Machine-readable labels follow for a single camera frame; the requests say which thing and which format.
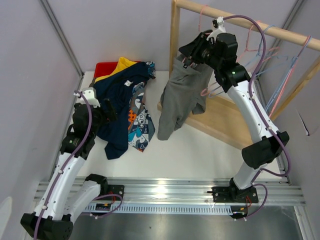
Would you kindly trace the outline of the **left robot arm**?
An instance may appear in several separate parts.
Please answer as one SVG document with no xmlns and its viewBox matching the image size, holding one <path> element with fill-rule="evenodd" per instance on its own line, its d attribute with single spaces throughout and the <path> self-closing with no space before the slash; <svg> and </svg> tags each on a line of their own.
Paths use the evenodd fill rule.
<svg viewBox="0 0 320 240">
<path fill-rule="evenodd" d="M 62 141 L 52 179 L 33 213 L 24 213 L 20 224 L 35 240 L 67 240 L 74 223 L 93 200 L 113 198 L 108 180 L 90 174 L 82 187 L 69 196 L 78 172 L 95 145 L 99 128 L 107 118 L 95 97 L 81 97 L 74 106 L 73 123 Z"/>
</svg>

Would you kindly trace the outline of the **grey shorts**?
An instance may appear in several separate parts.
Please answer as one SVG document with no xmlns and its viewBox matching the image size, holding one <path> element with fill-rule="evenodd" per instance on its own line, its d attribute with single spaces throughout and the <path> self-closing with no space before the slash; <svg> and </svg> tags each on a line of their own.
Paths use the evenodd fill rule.
<svg viewBox="0 0 320 240">
<path fill-rule="evenodd" d="M 213 69 L 206 64 L 191 62 L 183 54 L 173 61 L 173 69 L 160 97 L 161 115 L 157 138 L 166 141 L 180 129 L 190 114 L 206 111 L 206 96 L 201 96 L 212 77 Z"/>
</svg>

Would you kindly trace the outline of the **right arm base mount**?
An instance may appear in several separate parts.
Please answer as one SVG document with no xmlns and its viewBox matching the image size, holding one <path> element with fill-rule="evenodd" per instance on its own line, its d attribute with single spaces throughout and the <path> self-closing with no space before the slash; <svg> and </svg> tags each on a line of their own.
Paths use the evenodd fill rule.
<svg viewBox="0 0 320 240">
<path fill-rule="evenodd" d="M 246 189 L 238 189 L 231 186 L 214 186 L 210 191 L 215 203 L 246 203 L 249 198 L 252 203 L 259 202 L 257 190 L 251 186 Z"/>
</svg>

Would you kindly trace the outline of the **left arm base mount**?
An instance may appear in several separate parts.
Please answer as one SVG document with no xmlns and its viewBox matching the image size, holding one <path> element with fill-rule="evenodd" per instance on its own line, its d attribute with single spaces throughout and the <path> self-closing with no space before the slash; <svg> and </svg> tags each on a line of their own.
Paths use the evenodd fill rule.
<svg viewBox="0 0 320 240">
<path fill-rule="evenodd" d="M 125 193 L 125 186 L 124 185 L 119 185 L 119 184 L 109 184 L 106 189 L 103 189 L 102 192 L 100 193 L 99 196 L 104 196 L 104 195 L 120 195 L 121 197 L 124 197 Z M 119 201 L 119 197 L 117 196 L 107 196 L 104 198 L 101 198 L 102 201 L 109 201 L 109 202 L 114 202 L 114 201 Z"/>
</svg>

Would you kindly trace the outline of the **patterned blue orange shorts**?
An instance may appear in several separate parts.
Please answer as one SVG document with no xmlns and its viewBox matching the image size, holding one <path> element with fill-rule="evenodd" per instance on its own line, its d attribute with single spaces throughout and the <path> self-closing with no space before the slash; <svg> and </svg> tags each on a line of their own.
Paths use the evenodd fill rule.
<svg viewBox="0 0 320 240">
<path fill-rule="evenodd" d="M 128 144 L 143 152 L 150 143 L 155 126 L 144 103 L 146 82 L 133 87 L 128 112 Z"/>
</svg>

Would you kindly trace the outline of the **navy blue shorts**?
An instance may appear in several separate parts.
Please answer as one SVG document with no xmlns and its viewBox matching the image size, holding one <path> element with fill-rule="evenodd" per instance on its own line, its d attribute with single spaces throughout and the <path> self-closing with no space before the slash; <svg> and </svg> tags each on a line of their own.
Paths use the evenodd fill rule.
<svg viewBox="0 0 320 240">
<path fill-rule="evenodd" d="M 133 88 L 141 82 L 155 78 L 155 63 L 153 61 L 131 61 L 120 57 L 113 70 L 94 78 L 93 88 L 100 104 L 104 99 L 110 99 L 117 112 L 117 120 L 104 124 L 98 130 L 97 136 L 106 141 L 104 148 L 108 160 L 120 158 L 130 146 L 128 144 L 128 114 Z"/>
</svg>

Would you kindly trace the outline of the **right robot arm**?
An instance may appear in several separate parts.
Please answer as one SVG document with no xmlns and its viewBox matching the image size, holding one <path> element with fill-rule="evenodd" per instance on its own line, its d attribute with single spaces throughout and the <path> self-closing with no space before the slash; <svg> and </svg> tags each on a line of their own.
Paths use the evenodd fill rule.
<svg viewBox="0 0 320 240">
<path fill-rule="evenodd" d="M 230 179 L 227 190 L 231 201 L 239 202 L 254 190 L 252 182 L 262 168 L 282 153 L 289 135 L 279 131 L 256 98 L 250 75 L 237 62 L 235 35 L 219 33 L 216 37 L 209 37 L 205 31 L 178 50 L 193 63 L 213 69 L 216 82 L 239 108 L 249 129 L 252 144 L 242 149 L 243 164 Z"/>
</svg>

